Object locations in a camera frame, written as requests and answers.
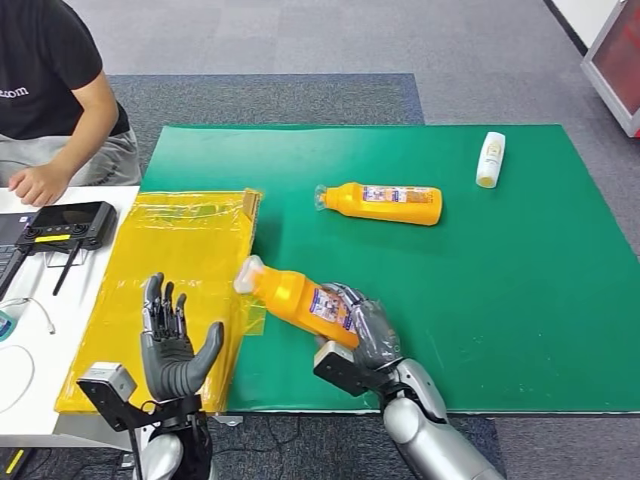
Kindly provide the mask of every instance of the white cable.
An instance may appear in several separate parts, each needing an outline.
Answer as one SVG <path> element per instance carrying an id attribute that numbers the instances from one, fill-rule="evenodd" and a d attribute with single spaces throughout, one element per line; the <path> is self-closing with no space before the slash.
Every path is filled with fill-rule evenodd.
<path id="1" fill-rule="evenodd" d="M 24 390 L 23 390 L 20 395 L 18 395 L 17 398 L 16 398 L 15 400 L 11 402 L 8 407 L 0 410 L 0 415 L 11 410 L 14 406 L 15 406 L 17 403 L 20 401 L 22 399 L 22 397 L 23 397 L 24 394 L 26 393 L 27 390 L 29 390 L 29 387 L 31 386 L 31 382 L 33 381 L 33 377 L 35 375 L 35 362 L 33 361 L 33 357 L 31 355 L 31 352 L 23 347 L 22 345 L 8 345 L 6 347 L 0 348 L 0 352 L 5 351 L 5 350 L 9 350 L 10 348 L 17 348 L 19 350 L 22 350 L 22 351 L 26 353 L 29 356 L 29 360 L 31 361 L 31 376 L 29 377 L 29 382 L 26 383 L 26 386 L 24 387 Z"/>
<path id="2" fill-rule="evenodd" d="M 12 298 L 10 300 L 5 300 L 4 302 L 0 302 L 0 310 L 7 307 L 14 307 L 17 305 L 24 305 L 27 302 L 33 302 L 35 305 L 38 305 L 38 308 L 45 315 L 45 319 L 47 321 L 47 330 L 49 331 L 51 335 L 56 333 L 56 327 L 54 325 L 54 322 L 49 317 L 49 314 L 47 313 L 47 310 L 42 306 L 42 303 L 35 300 L 33 297 L 22 297 L 22 298 Z"/>

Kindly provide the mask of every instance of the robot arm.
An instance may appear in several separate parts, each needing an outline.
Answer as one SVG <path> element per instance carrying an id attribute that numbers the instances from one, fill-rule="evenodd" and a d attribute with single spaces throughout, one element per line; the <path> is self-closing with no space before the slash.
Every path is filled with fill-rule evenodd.
<path id="1" fill-rule="evenodd" d="M 211 480 L 215 476 L 213 448 L 196 392 L 222 348 L 224 328 L 212 324 L 202 348 L 194 353 L 186 332 L 186 297 L 178 297 L 174 309 L 173 283 L 167 283 L 163 297 L 163 282 L 162 273 L 147 281 L 140 334 L 152 412 L 129 403 L 136 384 L 119 364 L 97 362 L 78 384 L 112 428 L 129 431 L 136 457 L 134 480 Z M 152 424 L 156 426 L 150 442 L 140 455 L 134 429 Z"/>
<path id="2" fill-rule="evenodd" d="M 420 364 L 403 358 L 384 310 L 340 284 L 325 288 L 345 302 L 360 343 L 351 352 L 327 342 L 314 359 L 314 373 L 352 395 L 377 394 L 384 426 L 417 478 L 503 480 L 449 423 L 445 401 Z"/>
<path id="3" fill-rule="evenodd" d="M 422 365 L 402 360 L 393 375 L 405 389 L 384 407 L 384 426 L 417 476 L 503 480 L 493 465 L 449 423 L 442 397 Z"/>

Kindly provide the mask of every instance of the white table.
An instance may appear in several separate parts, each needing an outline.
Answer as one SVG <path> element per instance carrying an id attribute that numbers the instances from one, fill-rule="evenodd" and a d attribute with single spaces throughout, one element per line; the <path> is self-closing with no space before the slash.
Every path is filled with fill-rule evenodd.
<path id="1" fill-rule="evenodd" d="M 118 211 L 118 228 L 131 208 L 138 187 L 70 188 L 58 203 L 103 200 Z M 0 213 L 35 209 L 22 205 L 14 194 L 0 189 Z M 33 297 L 44 306 L 56 327 L 50 335 L 40 309 L 27 304 L 17 326 L 0 348 L 21 345 L 35 363 L 31 386 L 16 405 L 0 414 L 0 447 L 115 446 L 128 449 L 126 435 L 116 434 L 99 415 L 59 415 L 54 405 L 82 338 L 111 256 L 112 243 L 90 253 L 83 265 L 72 267 L 60 293 L 51 293 L 60 268 L 47 268 L 42 254 L 27 258 L 12 282 L 6 299 Z M 2 374 L 0 368 L 0 395 Z"/>

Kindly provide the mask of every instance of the yellow bag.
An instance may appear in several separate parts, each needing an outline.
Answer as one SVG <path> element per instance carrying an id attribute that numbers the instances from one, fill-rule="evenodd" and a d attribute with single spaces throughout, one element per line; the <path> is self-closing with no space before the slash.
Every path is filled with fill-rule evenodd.
<path id="1" fill-rule="evenodd" d="M 142 366 L 143 292 L 162 272 L 187 294 L 187 333 L 195 351 L 208 327 L 224 323 L 224 344 L 201 394 L 207 412 L 223 411 L 242 336 L 260 333 L 263 307 L 235 294 L 232 282 L 251 249 L 260 194 L 141 193 L 117 236 L 87 329 L 56 402 L 59 413 L 94 412 L 76 379 L 94 362 L 125 366 L 138 388 L 131 402 L 151 400 Z"/>

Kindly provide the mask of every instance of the orange plastic bottle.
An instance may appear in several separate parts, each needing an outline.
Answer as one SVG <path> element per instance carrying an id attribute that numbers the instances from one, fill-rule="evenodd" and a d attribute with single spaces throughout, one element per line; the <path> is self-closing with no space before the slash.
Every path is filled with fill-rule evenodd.
<path id="1" fill-rule="evenodd" d="M 315 206 L 348 217 L 435 225 L 442 211 L 442 192 L 430 187 L 389 187 L 345 183 L 315 189 Z"/>
<path id="2" fill-rule="evenodd" d="M 233 288 L 253 293 L 270 313 L 297 327 L 351 349 L 358 346 L 355 328 L 342 300 L 301 273 L 266 267 L 251 255 L 242 264 Z"/>

